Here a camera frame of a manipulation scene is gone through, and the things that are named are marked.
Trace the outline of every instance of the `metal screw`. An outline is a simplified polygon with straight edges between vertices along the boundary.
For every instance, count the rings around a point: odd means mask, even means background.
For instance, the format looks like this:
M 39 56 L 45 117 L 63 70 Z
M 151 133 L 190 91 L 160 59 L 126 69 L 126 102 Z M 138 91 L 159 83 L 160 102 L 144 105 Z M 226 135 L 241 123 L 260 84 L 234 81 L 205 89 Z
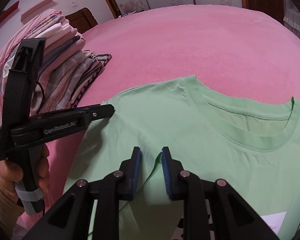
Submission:
M 220 187 L 224 187 L 225 185 L 227 185 L 227 182 L 224 179 L 218 179 L 217 185 Z
M 118 177 L 121 177 L 123 175 L 123 172 L 122 171 L 115 171 L 113 173 L 113 175 L 118 178 Z
M 186 171 L 186 170 L 183 170 L 183 171 L 180 171 L 180 175 L 182 177 L 189 177 L 190 176 L 190 172 L 189 171 Z
M 85 186 L 87 184 L 87 181 L 85 180 L 85 179 L 79 179 L 78 181 L 77 181 L 77 186 L 78 187 L 83 187 L 83 186 Z

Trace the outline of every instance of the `white curtain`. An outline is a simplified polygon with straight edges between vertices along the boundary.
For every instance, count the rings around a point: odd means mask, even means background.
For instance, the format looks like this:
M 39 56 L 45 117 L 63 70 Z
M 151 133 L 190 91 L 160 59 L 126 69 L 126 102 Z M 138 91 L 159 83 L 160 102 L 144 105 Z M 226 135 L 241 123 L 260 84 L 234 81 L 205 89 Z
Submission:
M 300 12 L 291 0 L 284 1 L 286 6 L 284 26 L 300 39 Z

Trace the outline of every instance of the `bed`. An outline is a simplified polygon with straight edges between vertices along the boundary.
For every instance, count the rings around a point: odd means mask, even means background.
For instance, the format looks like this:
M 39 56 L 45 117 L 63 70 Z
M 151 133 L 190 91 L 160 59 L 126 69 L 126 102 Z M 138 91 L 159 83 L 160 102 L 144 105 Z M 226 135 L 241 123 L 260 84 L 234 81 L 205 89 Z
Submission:
M 300 100 L 300 39 L 264 13 L 217 5 L 181 5 L 114 19 L 83 34 L 84 49 L 111 53 L 79 106 L 122 90 L 195 74 L 228 96 L 282 104 Z M 47 209 L 62 195 L 84 132 L 48 143 Z M 22 220 L 30 228 L 41 214 Z

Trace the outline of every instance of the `forearm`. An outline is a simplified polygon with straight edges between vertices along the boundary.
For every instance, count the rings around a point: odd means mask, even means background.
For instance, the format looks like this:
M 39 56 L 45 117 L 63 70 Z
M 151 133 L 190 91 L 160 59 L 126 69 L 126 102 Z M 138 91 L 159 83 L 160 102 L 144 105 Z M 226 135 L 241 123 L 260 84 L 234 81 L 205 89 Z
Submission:
M 6 235 L 11 238 L 18 217 L 24 208 L 8 199 L 0 190 L 0 226 Z

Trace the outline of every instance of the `wooden headboard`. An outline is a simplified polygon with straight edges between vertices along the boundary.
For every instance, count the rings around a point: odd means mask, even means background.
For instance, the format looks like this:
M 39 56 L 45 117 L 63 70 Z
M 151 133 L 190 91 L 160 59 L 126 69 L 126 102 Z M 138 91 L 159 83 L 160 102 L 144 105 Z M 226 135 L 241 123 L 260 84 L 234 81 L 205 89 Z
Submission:
M 75 13 L 69 14 L 66 16 L 66 19 L 69 20 L 72 27 L 77 28 L 79 33 L 85 33 L 98 24 L 88 8 L 82 8 Z

